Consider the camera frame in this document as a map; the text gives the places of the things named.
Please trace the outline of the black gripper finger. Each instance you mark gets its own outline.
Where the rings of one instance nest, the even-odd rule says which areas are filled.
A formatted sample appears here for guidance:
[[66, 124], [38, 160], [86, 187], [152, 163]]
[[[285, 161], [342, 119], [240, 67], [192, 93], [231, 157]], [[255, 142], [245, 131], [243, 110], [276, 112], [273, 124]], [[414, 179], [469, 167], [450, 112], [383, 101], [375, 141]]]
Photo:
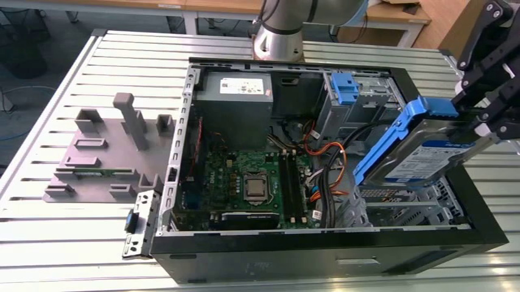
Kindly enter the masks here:
[[493, 89], [510, 79], [498, 67], [491, 68], [489, 72], [483, 71], [481, 61], [506, 39], [513, 21], [514, 9], [506, 1], [485, 2], [457, 60], [457, 69], [463, 73], [459, 92], [473, 89], [477, 85]]
[[493, 89], [481, 85], [463, 89], [451, 103], [466, 120], [449, 134], [449, 141], [475, 141], [479, 126], [485, 126], [499, 140], [518, 139], [518, 77]]

